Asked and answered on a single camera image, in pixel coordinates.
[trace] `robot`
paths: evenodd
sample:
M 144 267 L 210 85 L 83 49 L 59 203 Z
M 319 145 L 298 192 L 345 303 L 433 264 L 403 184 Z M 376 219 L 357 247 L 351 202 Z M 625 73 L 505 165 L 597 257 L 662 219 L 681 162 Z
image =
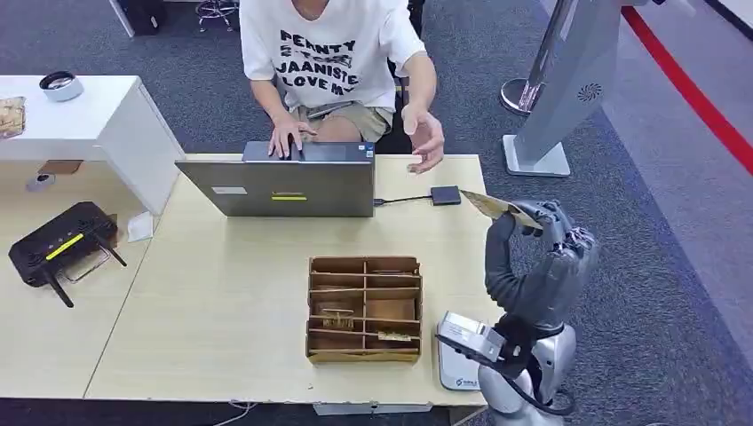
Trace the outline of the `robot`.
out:
M 518 226 L 516 208 L 542 229 Z M 497 426 L 561 425 L 575 409 L 559 388 L 575 355 L 575 331 L 564 321 L 597 262 L 598 243 L 558 201 L 515 201 L 510 209 L 489 227 L 485 259 L 487 292 L 505 314 L 490 327 L 447 312 L 437 338 L 480 364 L 481 393 Z M 522 276 L 510 262 L 518 228 L 544 247 L 543 259 Z M 564 408 L 553 404 L 558 393 L 569 399 Z

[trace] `yellow stripe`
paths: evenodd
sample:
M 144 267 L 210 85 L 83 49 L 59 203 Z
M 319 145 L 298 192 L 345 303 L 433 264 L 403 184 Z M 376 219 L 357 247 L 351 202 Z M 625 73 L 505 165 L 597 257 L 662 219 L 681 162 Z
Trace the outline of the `yellow stripe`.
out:
M 58 247 L 57 250 L 55 250 L 52 253 L 50 253 L 49 255 L 47 255 L 47 257 L 45 259 L 52 260 L 55 256 L 57 256 L 60 253 L 62 253 L 63 251 L 65 251 L 67 248 L 69 248 L 70 246 L 74 245 L 76 241 L 79 241 L 82 238 L 83 238 L 83 234 L 79 233 L 75 237 L 73 237 L 70 240 L 64 242 L 62 246 Z
M 306 197 L 300 197 L 300 196 L 284 197 L 284 196 L 277 195 L 277 196 L 272 197 L 272 201 L 306 201 L 306 200 L 307 200 Z

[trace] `man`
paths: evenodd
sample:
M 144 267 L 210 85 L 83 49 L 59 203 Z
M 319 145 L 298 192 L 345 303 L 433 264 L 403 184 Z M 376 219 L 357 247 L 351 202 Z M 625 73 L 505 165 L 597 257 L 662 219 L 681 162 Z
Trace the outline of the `man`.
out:
M 377 142 L 392 126 L 395 85 L 387 66 L 410 78 L 405 132 L 423 173 L 443 156 L 440 122 L 429 113 L 437 76 L 410 24 L 407 0 L 242 0 L 243 65 L 274 131 L 269 154 L 289 140 Z M 285 104 L 272 84 L 287 92 Z

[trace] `yellow label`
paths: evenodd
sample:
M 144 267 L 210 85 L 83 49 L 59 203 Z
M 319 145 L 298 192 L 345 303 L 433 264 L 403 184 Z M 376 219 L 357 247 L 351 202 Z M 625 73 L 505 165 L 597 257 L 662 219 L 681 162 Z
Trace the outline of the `yellow label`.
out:
M 286 196 L 280 196 L 280 195 L 273 195 L 272 201 L 306 201 L 307 199 L 305 197 L 286 197 Z
M 304 193 L 272 193 L 272 201 L 306 201 Z
M 79 233 L 75 237 L 73 237 L 70 240 L 64 242 L 62 246 L 58 247 L 55 251 L 53 251 L 52 253 L 50 253 L 49 255 L 47 255 L 47 257 L 45 259 L 52 260 L 53 258 L 55 258 L 55 256 L 59 255 L 60 253 L 62 253 L 64 251 L 66 251 L 67 248 L 69 248 L 70 246 L 74 245 L 76 241 L 79 241 L 82 238 L 83 238 L 83 234 Z

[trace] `white t-shirt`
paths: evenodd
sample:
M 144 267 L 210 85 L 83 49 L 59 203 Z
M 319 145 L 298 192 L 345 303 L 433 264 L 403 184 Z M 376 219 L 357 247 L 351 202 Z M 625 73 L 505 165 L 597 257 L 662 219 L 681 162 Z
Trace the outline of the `white t-shirt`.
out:
M 243 67 L 250 80 L 271 80 L 295 108 L 356 101 L 394 112 L 397 65 L 424 50 L 410 24 L 408 0 L 329 0 L 306 20 L 292 0 L 241 0 Z

